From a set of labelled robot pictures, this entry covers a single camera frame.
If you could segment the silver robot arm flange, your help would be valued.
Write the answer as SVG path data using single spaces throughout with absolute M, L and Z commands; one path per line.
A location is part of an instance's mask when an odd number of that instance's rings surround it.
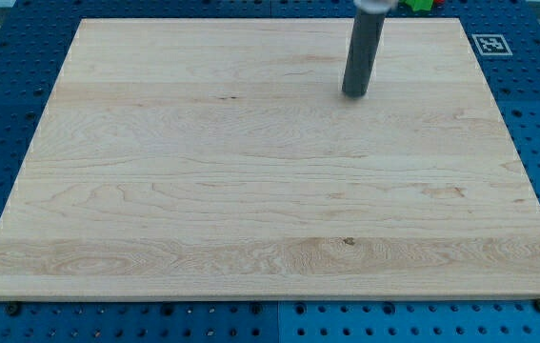
M 353 0 L 356 8 L 369 14 L 385 14 L 394 9 L 399 0 Z

